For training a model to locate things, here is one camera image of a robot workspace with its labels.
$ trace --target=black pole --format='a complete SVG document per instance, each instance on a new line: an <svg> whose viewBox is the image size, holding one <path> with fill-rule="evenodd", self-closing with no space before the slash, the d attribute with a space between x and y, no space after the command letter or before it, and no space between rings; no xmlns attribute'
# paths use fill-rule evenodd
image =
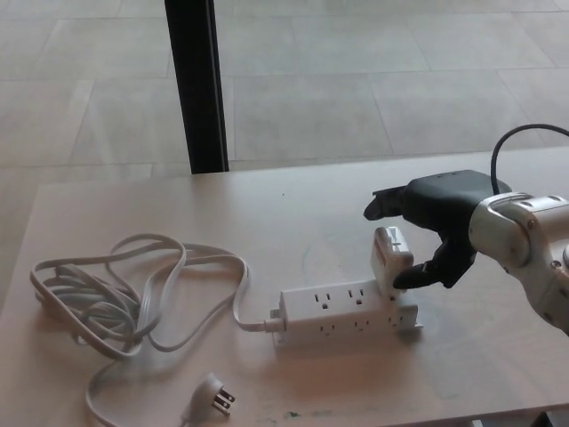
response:
<svg viewBox="0 0 569 427"><path fill-rule="evenodd" d="M213 0L164 0L192 173L226 172Z"/></svg>

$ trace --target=cord strain relief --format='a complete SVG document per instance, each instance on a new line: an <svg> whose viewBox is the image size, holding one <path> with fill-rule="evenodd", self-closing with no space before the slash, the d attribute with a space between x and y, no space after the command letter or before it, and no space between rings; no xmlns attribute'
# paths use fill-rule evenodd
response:
<svg viewBox="0 0 569 427"><path fill-rule="evenodd" d="M282 332L285 330L285 321L282 318L265 320L265 332Z"/></svg>

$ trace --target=robotic arm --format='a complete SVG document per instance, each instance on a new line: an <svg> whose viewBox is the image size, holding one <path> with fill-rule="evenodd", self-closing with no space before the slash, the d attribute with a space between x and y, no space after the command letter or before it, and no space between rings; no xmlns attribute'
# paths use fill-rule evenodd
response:
<svg viewBox="0 0 569 427"><path fill-rule="evenodd" d="M569 334L569 202L511 192L503 182L498 187L495 196L489 176L459 171L373 193L366 219L401 215L442 240L432 260L402 271L393 287L451 288L480 252L520 281L544 320Z"/></svg>

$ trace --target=white power strip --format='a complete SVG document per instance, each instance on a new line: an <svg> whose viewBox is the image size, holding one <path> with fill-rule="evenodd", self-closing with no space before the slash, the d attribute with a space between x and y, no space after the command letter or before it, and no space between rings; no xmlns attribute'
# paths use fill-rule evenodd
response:
<svg viewBox="0 0 569 427"><path fill-rule="evenodd" d="M271 317L284 321L275 342L288 345L413 330L417 311L410 295L390 300L370 280L283 291Z"/></svg>
<svg viewBox="0 0 569 427"><path fill-rule="evenodd" d="M392 286L399 272L412 265L413 254L401 231L397 227L377 229L372 249L375 280L283 291L278 309L270 313L282 326L273 331L275 343L368 339L421 327L417 304Z"/></svg>

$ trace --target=white table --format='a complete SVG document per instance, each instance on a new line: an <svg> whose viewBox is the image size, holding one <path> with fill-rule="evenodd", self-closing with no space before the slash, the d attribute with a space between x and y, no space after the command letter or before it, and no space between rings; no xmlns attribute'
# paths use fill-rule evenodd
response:
<svg viewBox="0 0 569 427"><path fill-rule="evenodd" d="M499 177L514 189L569 197L568 155L504 152ZM35 262L104 254L142 231L221 246L254 269L243 316L266 318L280 289L370 278L379 225L401 226L416 259L432 255L438 241L431 233L399 220L365 221L372 191L443 171L484 172L488 163L489 155L471 154L42 188L0 318L0 425L91 425L84 387L107 363L40 314L28 282ZM183 334L230 286L222 278L193 282L180 286L165 334ZM388 336L368 351L279 352L269 334L239 330L226 312L187 357L150 352L98 404L125 425L175 426L208 371L237 397L228 422L235 426L417 425L569 404L569 339L532 312L521 286L495 262L479 256L453 290L414 294L425 326L419 341ZM140 378L140 365L154 374Z"/></svg>

